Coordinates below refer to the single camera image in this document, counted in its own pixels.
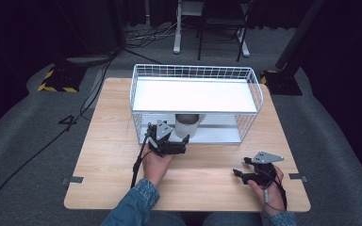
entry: chair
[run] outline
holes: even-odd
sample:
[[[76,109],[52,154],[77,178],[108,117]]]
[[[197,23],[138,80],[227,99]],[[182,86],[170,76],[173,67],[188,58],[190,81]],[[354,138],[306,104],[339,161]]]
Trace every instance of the chair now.
[[[242,52],[243,42],[246,35],[246,18],[247,12],[243,11],[241,3],[245,1],[239,0],[205,0],[202,9],[201,22],[198,29],[199,36],[199,53],[198,60],[201,59],[203,42],[217,43],[235,43],[232,40],[237,40],[239,44],[239,52],[237,61],[239,61],[240,53]],[[230,40],[204,40],[205,31],[208,29],[216,30],[235,30]],[[242,32],[241,41],[239,41],[238,31]]]

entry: white cylindrical object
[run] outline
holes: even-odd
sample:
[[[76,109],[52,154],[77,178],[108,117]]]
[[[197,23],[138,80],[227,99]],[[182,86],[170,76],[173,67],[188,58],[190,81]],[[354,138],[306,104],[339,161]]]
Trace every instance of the white cylindrical object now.
[[[176,114],[175,134],[182,139],[187,135],[189,138],[193,137],[200,123],[199,118],[199,114]]]

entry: black strap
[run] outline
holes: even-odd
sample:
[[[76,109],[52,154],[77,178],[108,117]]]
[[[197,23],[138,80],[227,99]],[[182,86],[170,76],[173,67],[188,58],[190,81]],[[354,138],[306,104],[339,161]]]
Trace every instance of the black strap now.
[[[143,148],[145,147],[145,144],[146,144],[146,139],[148,139],[148,136],[145,136],[145,139],[142,142],[142,147],[140,147],[140,154],[138,155],[137,161],[134,163],[134,167],[132,168],[134,173],[132,175],[132,182],[131,182],[130,188],[133,188],[137,181],[138,171],[140,170],[140,163],[142,163],[142,159],[143,159],[142,153],[143,153]]]
[[[284,202],[284,208],[285,208],[285,210],[287,210],[287,206],[288,206],[288,204],[287,204],[287,192],[286,192],[285,189],[281,186],[280,183],[278,183],[278,182],[275,181],[275,180],[274,180],[274,182],[275,182],[275,184],[278,186],[278,189],[279,189],[280,192],[281,192],[281,197],[282,197],[282,200],[283,200],[283,202]]]

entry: wire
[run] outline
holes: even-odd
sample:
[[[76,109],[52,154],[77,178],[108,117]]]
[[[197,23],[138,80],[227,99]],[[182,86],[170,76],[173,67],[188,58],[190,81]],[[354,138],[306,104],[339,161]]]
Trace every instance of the wire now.
[[[68,16],[66,15],[66,13],[64,12],[63,7],[60,5],[60,3],[58,2],[58,0],[55,0],[55,2],[57,3],[58,8],[60,9],[61,14],[63,14],[64,18],[66,19],[67,24],[68,24],[69,27],[72,29],[73,33],[75,34],[75,36],[77,37],[78,41],[79,41],[81,44],[83,44],[87,49],[93,51],[93,52],[96,53],[96,54],[111,54],[111,52],[109,52],[109,53],[100,52],[100,51],[97,51],[96,48],[91,48],[91,47],[89,47],[89,46],[80,38],[80,36],[78,35],[78,33],[75,31],[72,23],[71,23],[70,20],[69,20],[69,17],[68,17]]]
[[[152,152],[152,150],[151,151],[149,151],[149,153],[151,153]],[[144,156],[143,156],[143,158],[142,158],[142,160],[146,157],[146,155],[148,155],[149,153],[146,153]]]
[[[286,194],[286,191],[285,189],[282,187],[282,182],[281,182],[281,179],[279,178],[278,175],[276,175],[276,177],[278,178],[278,181],[277,182],[274,178],[272,178],[266,171],[262,170],[262,169],[257,169],[259,170],[260,172],[264,173],[266,176],[268,176],[271,180],[269,181],[269,183],[266,185],[266,189],[272,184],[272,183],[275,183],[281,193],[281,197],[282,197],[282,200],[284,202],[284,207],[285,209],[287,209],[287,206],[288,206],[288,203],[287,203],[287,194]]]
[[[184,17],[181,19],[181,22],[186,19],[188,16]],[[173,36],[175,35],[175,32],[171,33],[171,34],[166,34],[169,30],[171,30],[173,27],[175,27],[177,25],[177,23],[172,24],[171,26],[169,26],[168,28],[164,28],[161,30],[164,30],[163,32],[158,31],[158,29],[156,28],[156,31],[153,34],[149,34],[149,32],[152,29],[149,29],[148,32],[146,32],[144,35],[140,36],[132,36],[131,38],[127,39],[128,41],[131,40],[140,40],[139,44],[132,44],[132,43],[127,43],[127,47],[128,48],[140,48],[140,47],[145,47],[147,45],[149,45],[150,43],[154,42],[155,40],[164,40],[166,38],[168,38],[169,36]]]
[[[95,99],[97,98],[103,84],[104,84],[104,81],[105,81],[105,76],[107,74],[107,69],[108,69],[108,66],[111,64],[111,62],[113,61],[113,59],[117,56],[117,54],[119,53],[120,49],[116,49],[115,50],[115,54],[112,56],[112,58],[110,59],[110,61],[104,65],[104,67],[102,68],[102,72],[101,72],[101,78],[99,80],[98,83],[96,83],[95,87],[92,89],[92,91],[90,92],[90,95],[88,95],[88,97],[85,99],[84,103],[81,105],[80,109],[79,109],[79,113],[80,113],[80,116],[87,120],[87,121],[90,121],[91,119],[88,119],[86,117],[84,117],[84,113],[90,108],[90,106],[92,105],[92,103],[95,101]],[[90,101],[90,103],[88,104],[88,106],[85,107],[85,109],[83,110],[82,108],[85,106],[85,103],[88,101],[88,99],[92,96],[92,94],[95,92],[95,96],[92,98],[92,100]]]
[[[155,59],[152,59],[152,58],[149,58],[149,57],[146,57],[146,56],[137,54],[137,53],[135,53],[135,52],[133,52],[133,51],[131,51],[131,50],[128,50],[128,49],[125,49],[125,48],[123,48],[123,50],[126,51],[126,52],[129,53],[129,54],[132,54],[132,55],[135,55],[135,56],[138,56],[138,57],[142,57],[142,58],[148,59],[148,60],[150,60],[150,61],[152,61],[152,62],[155,62],[155,63],[157,63],[157,64],[163,64],[163,63],[161,63],[161,62],[159,62],[159,61],[157,61],[157,60],[155,60]]]
[[[103,58],[103,59],[89,60],[89,61],[85,61],[85,62],[72,62],[72,61],[69,61],[69,59],[67,59],[67,60],[71,64],[75,65],[76,67],[89,68],[89,67],[95,67],[95,66],[107,63],[112,58],[111,55],[108,55],[106,58]]]
[[[2,188],[5,187],[5,185],[20,171],[22,170],[29,162],[31,162],[34,158],[36,158],[38,155],[40,155],[43,151],[45,151],[52,143],[54,143],[59,137],[61,137],[66,131],[68,131],[70,129],[70,127],[74,124],[77,123],[77,121],[79,120],[80,117],[83,117],[83,114],[88,110],[88,108],[92,105],[93,101],[95,100],[95,98],[98,96],[99,90],[102,88],[103,85],[103,78],[106,76],[107,73],[107,68],[108,66],[111,64],[111,62],[113,61],[113,59],[117,56],[118,50],[115,51],[115,54],[113,54],[111,56],[110,61],[105,65],[104,69],[102,70],[102,78],[101,78],[101,83],[99,86],[98,91],[95,93],[95,96],[93,97],[92,101],[88,104],[88,106],[81,111],[80,110],[80,114],[75,118],[74,121],[71,121],[71,123],[69,123],[65,129],[63,129],[57,136],[55,136],[53,139],[51,139],[51,141],[49,141],[45,146],[43,146],[39,151],[37,151],[34,155],[32,155],[30,158],[28,158],[28,160],[26,160],[18,169],[16,169],[14,172],[11,173],[11,175],[5,180],[4,183],[2,183],[2,185],[0,185],[0,191],[2,190]]]
[[[142,153],[143,153],[143,149],[145,148],[147,139],[148,139],[148,136],[145,135],[145,138],[143,139],[143,142],[142,142],[142,146],[140,147],[140,154],[138,154],[137,161],[134,163],[134,167],[132,168],[133,174],[132,174],[132,181],[131,181],[130,188],[133,188],[137,181],[138,171],[140,170],[140,163],[142,162],[142,159],[143,159]]]
[[[11,175],[5,180],[5,182],[0,185],[0,191],[2,188],[10,181],[11,178],[13,178],[22,168],[25,167],[31,160],[33,160],[35,157],[37,157],[40,153],[42,153],[46,148],[48,148],[53,142],[55,142],[59,137],[61,137],[73,124],[76,123],[76,121],[79,119],[79,116],[71,122],[65,129],[63,129],[55,138],[53,138],[51,141],[49,141],[43,148],[41,148],[37,153],[32,155],[27,161],[25,161],[22,166],[20,166],[18,169],[16,169]]]

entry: finger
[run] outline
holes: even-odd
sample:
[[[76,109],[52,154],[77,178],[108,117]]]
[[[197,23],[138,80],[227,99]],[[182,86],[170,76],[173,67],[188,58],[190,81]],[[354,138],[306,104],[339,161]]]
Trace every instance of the finger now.
[[[175,158],[175,154],[167,154],[166,156],[164,156],[165,158],[169,159],[170,161],[173,160]]]
[[[257,183],[253,180],[248,181],[248,185],[252,188],[256,196],[263,202],[263,193],[264,191],[260,188],[260,186],[257,185]]]
[[[275,173],[277,174],[278,178],[280,179],[280,182],[284,178],[284,172],[282,172],[277,166],[274,166]]]
[[[147,153],[149,153],[151,150],[149,149],[149,146],[148,145],[145,145],[145,147],[143,147],[143,155],[142,156],[145,156]]]

